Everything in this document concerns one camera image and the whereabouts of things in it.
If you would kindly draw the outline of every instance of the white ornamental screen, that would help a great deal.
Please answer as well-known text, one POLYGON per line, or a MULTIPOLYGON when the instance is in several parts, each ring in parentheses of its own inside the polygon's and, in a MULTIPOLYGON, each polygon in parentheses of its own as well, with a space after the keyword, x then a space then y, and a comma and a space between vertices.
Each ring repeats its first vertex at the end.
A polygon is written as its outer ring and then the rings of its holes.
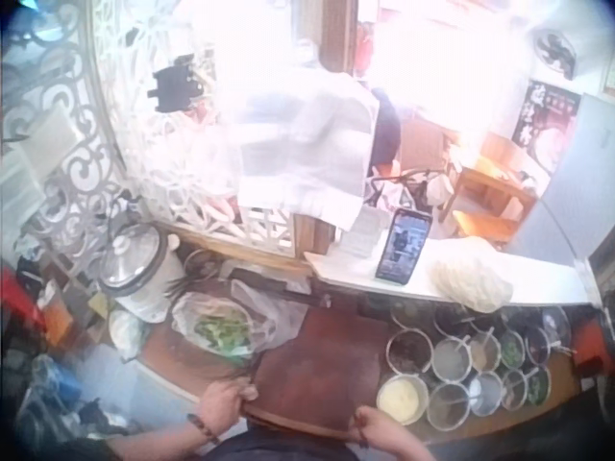
POLYGON ((291 40, 286 2, 95 0, 92 34, 100 83, 127 174, 156 219, 294 256, 289 213, 236 203, 238 152, 225 136, 215 95, 224 76, 245 71, 237 38, 224 26, 234 23, 238 4, 251 9, 249 24, 255 28, 239 41, 258 41, 258 28, 265 27, 277 35, 272 43, 291 40), (191 113, 156 112, 157 100, 147 96, 156 88, 154 72, 187 54, 194 54, 204 97, 191 113))

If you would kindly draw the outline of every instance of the kitchen counter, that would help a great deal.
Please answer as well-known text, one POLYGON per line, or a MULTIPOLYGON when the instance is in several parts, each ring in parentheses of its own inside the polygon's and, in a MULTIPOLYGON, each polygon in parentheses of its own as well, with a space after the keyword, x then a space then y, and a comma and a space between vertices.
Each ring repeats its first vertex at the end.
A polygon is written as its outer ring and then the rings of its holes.
MULTIPOLYGON (((441 240, 428 239, 410 281, 406 285, 376 279, 388 230, 382 232, 372 255, 361 258, 331 247, 327 255, 305 253, 316 277, 331 285, 385 295, 448 301, 435 289, 429 277, 432 263, 442 254, 441 240)), ((581 278, 570 266, 553 264, 517 255, 497 253, 499 265, 512 282, 514 292, 510 304, 571 305, 589 303, 581 278)))
MULTIPOLYGON (((198 401, 206 386, 218 376, 228 376, 235 368, 217 355, 205 352, 187 343, 171 328, 170 319, 152 326, 151 334, 138 358, 142 368, 155 380, 182 397, 198 401)), ((572 360, 556 353, 549 361, 552 374, 552 392, 544 405, 526 405, 516 412, 503 408, 489 417, 471 415, 458 429, 439 432, 423 416, 409 427, 421 440, 438 444, 506 430, 541 416, 580 393, 578 379, 573 373, 572 360)))

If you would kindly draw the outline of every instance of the bracelet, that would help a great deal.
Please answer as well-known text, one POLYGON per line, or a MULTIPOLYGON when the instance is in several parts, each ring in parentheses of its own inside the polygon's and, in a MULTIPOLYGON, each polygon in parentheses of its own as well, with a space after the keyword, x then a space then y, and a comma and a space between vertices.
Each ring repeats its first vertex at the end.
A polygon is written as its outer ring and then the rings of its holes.
POLYGON ((194 413, 188 413, 186 415, 187 419, 193 423, 197 429, 199 429, 201 432, 203 432, 203 434, 214 444, 214 445, 220 445, 220 439, 218 439, 218 437, 211 432, 211 429, 209 429, 205 423, 203 423, 203 420, 201 418, 199 418, 197 415, 195 415, 194 413))

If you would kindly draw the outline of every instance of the cutting board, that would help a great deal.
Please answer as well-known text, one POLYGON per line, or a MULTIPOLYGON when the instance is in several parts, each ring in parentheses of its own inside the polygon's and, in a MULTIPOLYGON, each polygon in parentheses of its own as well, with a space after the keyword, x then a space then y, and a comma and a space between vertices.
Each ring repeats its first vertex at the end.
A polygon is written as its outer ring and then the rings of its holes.
POLYGON ((311 308, 297 338, 264 353, 254 376, 258 399, 244 413, 281 428, 346 439, 356 408, 376 404, 388 337, 384 322, 311 308))

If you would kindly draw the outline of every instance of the hand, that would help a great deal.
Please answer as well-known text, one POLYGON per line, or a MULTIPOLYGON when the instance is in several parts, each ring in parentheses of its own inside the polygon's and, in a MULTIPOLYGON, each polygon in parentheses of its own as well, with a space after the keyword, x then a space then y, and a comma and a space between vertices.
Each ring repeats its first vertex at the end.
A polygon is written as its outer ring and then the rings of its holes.
POLYGON ((371 447, 381 449, 402 459, 433 459, 423 443, 383 411, 361 406, 350 421, 350 436, 356 442, 362 437, 371 447))
POLYGON ((213 435, 219 436, 239 421, 241 403, 257 397, 257 388, 247 377, 214 381, 201 397, 196 414, 213 435))

